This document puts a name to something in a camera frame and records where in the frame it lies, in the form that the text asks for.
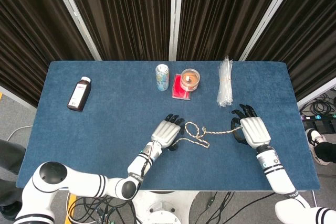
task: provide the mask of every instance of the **white sneaker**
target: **white sneaker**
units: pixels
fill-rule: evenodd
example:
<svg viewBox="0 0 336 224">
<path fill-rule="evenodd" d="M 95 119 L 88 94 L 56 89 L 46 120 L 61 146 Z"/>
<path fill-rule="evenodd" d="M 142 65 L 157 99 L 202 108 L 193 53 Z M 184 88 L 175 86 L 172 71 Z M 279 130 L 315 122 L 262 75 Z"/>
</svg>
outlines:
<svg viewBox="0 0 336 224">
<path fill-rule="evenodd" d="M 318 158 L 315 153 L 315 149 L 314 149 L 319 143 L 326 142 L 327 141 L 326 138 L 315 129 L 307 129 L 306 137 L 308 140 L 308 145 L 309 145 L 311 155 L 313 155 L 315 161 L 319 165 L 328 165 L 330 162 L 325 162 L 322 159 Z"/>
</svg>

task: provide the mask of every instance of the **shoe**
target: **shoe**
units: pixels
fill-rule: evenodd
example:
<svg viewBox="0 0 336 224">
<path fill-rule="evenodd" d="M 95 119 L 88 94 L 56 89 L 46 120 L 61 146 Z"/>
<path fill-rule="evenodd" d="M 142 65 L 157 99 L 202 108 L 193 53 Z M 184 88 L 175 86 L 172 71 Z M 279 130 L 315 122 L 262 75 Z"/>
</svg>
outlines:
<svg viewBox="0 0 336 224">
<path fill-rule="evenodd" d="M 22 203 L 20 201 L 16 201 L 8 206 L 0 206 L 0 212 L 5 219 L 14 221 L 17 214 L 20 212 L 21 207 Z"/>
<path fill-rule="evenodd" d="M 311 155 L 313 155 L 315 161 L 319 164 L 319 165 L 328 165 L 330 162 L 325 162 L 322 159 L 318 158 L 316 153 L 315 153 L 315 147 L 322 142 L 326 142 L 326 138 L 321 135 L 317 130 L 315 129 L 307 129 L 306 130 L 306 137 L 308 140 L 308 145 L 309 145 L 309 149 L 311 152 Z"/>
</svg>

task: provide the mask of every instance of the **bottle label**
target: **bottle label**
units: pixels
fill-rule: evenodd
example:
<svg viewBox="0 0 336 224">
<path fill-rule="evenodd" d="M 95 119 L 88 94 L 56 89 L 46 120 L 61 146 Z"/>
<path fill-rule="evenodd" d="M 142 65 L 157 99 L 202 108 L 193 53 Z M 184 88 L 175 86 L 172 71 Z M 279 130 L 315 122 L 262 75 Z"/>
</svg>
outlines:
<svg viewBox="0 0 336 224">
<path fill-rule="evenodd" d="M 72 94 L 72 97 L 69 102 L 69 106 L 75 106 L 78 107 L 79 103 L 84 95 L 85 88 L 87 85 L 85 84 L 77 84 L 76 88 L 74 90 L 74 93 Z"/>
</svg>

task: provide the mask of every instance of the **brown glass bottle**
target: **brown glass bottle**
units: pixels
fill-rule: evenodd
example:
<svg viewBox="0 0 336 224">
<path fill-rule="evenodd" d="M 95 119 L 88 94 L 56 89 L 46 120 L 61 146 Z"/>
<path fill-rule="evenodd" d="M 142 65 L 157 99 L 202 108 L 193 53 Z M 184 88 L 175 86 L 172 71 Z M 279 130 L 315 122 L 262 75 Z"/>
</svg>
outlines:
<svg viewBox="0 0 336 224">
<path fill-rule="evenodd" d="M 74 91 L 68 102 L 68 108 L 75 111 L 82 111 L 86 100 L 91 91 L 91 79 L 83 76 L 79 82 L 77 82 Z"/>
</svg>

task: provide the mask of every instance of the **drink can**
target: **drink can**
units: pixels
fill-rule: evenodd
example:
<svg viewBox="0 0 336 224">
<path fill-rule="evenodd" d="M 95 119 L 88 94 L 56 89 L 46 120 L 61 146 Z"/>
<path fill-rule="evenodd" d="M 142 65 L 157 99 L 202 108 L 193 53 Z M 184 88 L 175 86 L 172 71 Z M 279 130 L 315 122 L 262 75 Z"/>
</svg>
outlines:
<svg viewBox="0 0 336 224">
<path fill-rule="evenodd" d="M 155 69 L 156 73 L 156 85 L 161 91 L 167 90 L 169 86 L 169 68 L 165 64 L 157 65 Z"/>
</svg>

